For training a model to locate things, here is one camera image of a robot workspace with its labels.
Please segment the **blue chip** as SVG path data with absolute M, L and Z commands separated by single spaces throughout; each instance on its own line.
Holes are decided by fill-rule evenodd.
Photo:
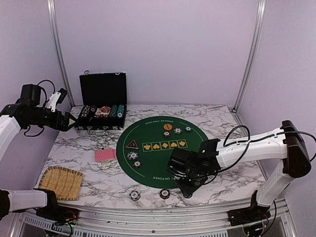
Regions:
M 191 132 L 192 128 L 191 128 L 190 126 L 186 126 L 186 127 L 185 127 L 185 130 L 186 130 L 187 132 Z

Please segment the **right aluminium frame post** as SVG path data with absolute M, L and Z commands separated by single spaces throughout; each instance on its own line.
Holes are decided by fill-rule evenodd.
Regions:
M 241 85 L 234 103 L 234 106 L 232 108 L 233 113 L 237 113 L 241 107 L 242 100 L 244 98 L 245 92 L 247 85 L 250 80 L 250 75 L 253 67 L 253 63 L 255 60 L 256 52 L 259 47 L 260 43 L 260 38 L 261 38 L 261 33 L 262 33 L 262 28 L 264 24 L 264 15 L 266 11 L 266 0 L 259 0 L 258 1 L 258 7 L 257 7 L 257 14 L 256 14 L 256 19 L 255 19 L 255 24 L 254 24 L 254 31 L 253 31 L 253 37 L 250 45 L 250 50 L 249 50 L 249 55 L 248 59 L 246 61 L 246 66 L 244 69 Z

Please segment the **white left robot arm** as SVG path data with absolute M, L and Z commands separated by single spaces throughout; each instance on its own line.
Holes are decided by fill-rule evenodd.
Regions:
M 20 132 L 31 125 L 41 128 L 66 132 L 75 127 L 78 120 L 69 112 L 30 106 L 25 103 L 6 105 L 0 113 L 0 157 L 4 156 L 8 146 Z M 54 191 L 46 189 L 32 190 L 1 190 L 0 192 L 0 217 L 10 212 L 20 212 L 37 208 L 37 214 L 52 220 L 59 220 L 67 209 L 57 202 Z

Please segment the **red patterned card deck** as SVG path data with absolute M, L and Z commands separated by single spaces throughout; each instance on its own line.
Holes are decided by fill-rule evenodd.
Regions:
M 112 148 L 97 150 L 94 152 L 94 157 L 96 162 L 104 162 L 117 159 L 116 151 Z

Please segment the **triangular black red button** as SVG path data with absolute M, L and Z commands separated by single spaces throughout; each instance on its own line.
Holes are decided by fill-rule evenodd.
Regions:
M 129 142 L 129 143 L 125 146 L 125 148 L 126 148 L 126 149 L 135 149 L 135 150 L 137 150 L 137 149 L 139 149 L 139 146 L 138 146 L 136 140 L 133 139 L 131 142 Z

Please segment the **black white chip stack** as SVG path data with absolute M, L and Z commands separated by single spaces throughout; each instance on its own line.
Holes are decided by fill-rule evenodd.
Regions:
M 133 201 L 137 201 L 140 198 L 140 193 L 138 191 L 132 191 L 129 196 Z

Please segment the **woven bamboo tray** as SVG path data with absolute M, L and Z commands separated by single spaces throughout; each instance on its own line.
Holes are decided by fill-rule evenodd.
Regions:
M 65 167 L 49 167 L 42 175 L 39 189 L 54 191 L 57 200 L 77 200 L 83 174 Z

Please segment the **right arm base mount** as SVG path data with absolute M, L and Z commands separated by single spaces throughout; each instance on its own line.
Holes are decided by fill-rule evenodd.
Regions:
M 231 226 L 248 224 L 256 221 L 261 221 L 271 217 L 270 206 L 259 206 L 256 200 L 257 192 L 255 191 L 251 196 L 249 207 L 239 208 L 228 211 L 228 220 Z

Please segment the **round green poker mat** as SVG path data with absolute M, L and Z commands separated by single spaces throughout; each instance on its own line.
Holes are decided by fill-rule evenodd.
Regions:
M 171 124 L 170 137 L 163 133 L 165 124 Z M 191 132 L 185 130 L 186 126 L 192 128 Z M 182 129 L 181 134 L 175 134 L 174 128 Z M 126 149 L 125 146 L 133 139 L 139 149 Z M 168 172 L 168 161 L 173 149 L 180 148 L 197 152 L 200 144 L 208 139 L 207 135 L 193 123 L 181 118 L 156 116 L 144 118 L 130 125 L 119 137 L 116 154 L 122 170 L 136 182 L 152 188 L 173 189 L 177 183 Z M 139 157 L 129 160 L 127 154 L 137 152 Z M 133 163 L 139 160 L 142 166 L 135 168 Z

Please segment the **striped blue yellow card box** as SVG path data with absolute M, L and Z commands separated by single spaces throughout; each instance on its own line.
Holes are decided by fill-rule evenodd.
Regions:
M 104 162 L 100 162 L 101 163 L 101 165 L 102 166 L 106 166 L 106 165 L 108 165 L 109 164 L 109 162 L 111 162 L 111 161 L 114 161 L 115 159 L 113 159 L 113 160 L 108 160 L 108 161 L 104 161 Z

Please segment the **red black chip stack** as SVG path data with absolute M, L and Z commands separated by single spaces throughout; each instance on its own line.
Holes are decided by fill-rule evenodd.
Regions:
M 162 189 L 159 196 L 161 199 L 168 199 L 170 197 L 170 191 L 168 189 Z

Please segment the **black poker chip case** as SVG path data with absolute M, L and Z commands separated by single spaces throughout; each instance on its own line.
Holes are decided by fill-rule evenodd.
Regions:
M 127 110 L 125 72 L 85 74 L 79 77 L 83 108 L 78 130 L 122 130 Z

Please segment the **aluminium front rail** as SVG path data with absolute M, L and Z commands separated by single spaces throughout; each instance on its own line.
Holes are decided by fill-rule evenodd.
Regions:
M 285 199 L 271 206 L 271 217 L 232 226 L 228 211 L 250 205 L 241 199 L 196 207 L 158 209 L 118 209 L 76 206 L 79 214 L 73 227 L 54 226 L 53 221 L 38 217 L 34 210 L 16 213 L 10 237 L 249 237 L 262 231 L 267 237 L 295 237 Z

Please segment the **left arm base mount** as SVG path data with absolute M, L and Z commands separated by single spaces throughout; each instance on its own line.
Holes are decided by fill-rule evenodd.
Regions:
M 76 208 L 60 206 L 54 191 L 46 189 L 36 190 L 45 192 L 47 196 L 47 205 L 45 207 L 39 207 L 36 210 L 37 216 L 59 223 L 77 220 L 79 210 Z

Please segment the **orange dealer button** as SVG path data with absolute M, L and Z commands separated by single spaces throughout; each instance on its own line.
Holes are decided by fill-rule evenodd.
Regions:
M 163 128 L 167 131 L 170 131 L 172 129 L 172 125 L 167 123 L 163 126 Z

